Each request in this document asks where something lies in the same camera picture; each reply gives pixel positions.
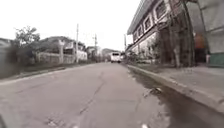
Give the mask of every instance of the house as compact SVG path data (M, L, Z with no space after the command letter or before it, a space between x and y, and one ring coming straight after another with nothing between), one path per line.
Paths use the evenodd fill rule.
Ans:
M141 0L127 31L128 35L133 35L133 44L126 51L134 52L141 59L159 59L161 63L190 66L194 61L192 24L198 22L187 16L192 2L195 1Z

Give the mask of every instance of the street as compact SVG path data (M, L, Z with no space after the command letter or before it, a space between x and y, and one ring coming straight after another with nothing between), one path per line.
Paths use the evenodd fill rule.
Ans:
M4 81L0 114L0 128L224 126L222 114L110 63Z

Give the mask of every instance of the sky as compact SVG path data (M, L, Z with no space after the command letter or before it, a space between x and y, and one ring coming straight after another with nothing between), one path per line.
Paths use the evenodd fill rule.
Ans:
M87 46L96 34L101 48L124 50L124 34L140 0L0 0L0 37L15 38L15 28L36 27L41 39L66 36ZM127 37L127 44L132 37Z

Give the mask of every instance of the puddle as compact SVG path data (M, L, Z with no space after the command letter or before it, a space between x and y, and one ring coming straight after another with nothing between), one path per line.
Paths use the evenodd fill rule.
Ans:
M143 74L134 71L131 74L137 82L148 89L148 94L143 94L144 98L156 96L160 100L158 106L165 106L170 120L170 125L167 128L223 128L223 114L217 113Z

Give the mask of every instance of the building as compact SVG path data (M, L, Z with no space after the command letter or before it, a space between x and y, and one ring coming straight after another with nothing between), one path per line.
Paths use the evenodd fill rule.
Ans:
M127 51L141 59L190 66L195 57L193 31L203 33L202 19L194 19L200 13L190 17L193 12L188 12L194 8L195 0L141 0L127 32L133 35Z
M198 0L207 35L210 66L224 67L224 1Z

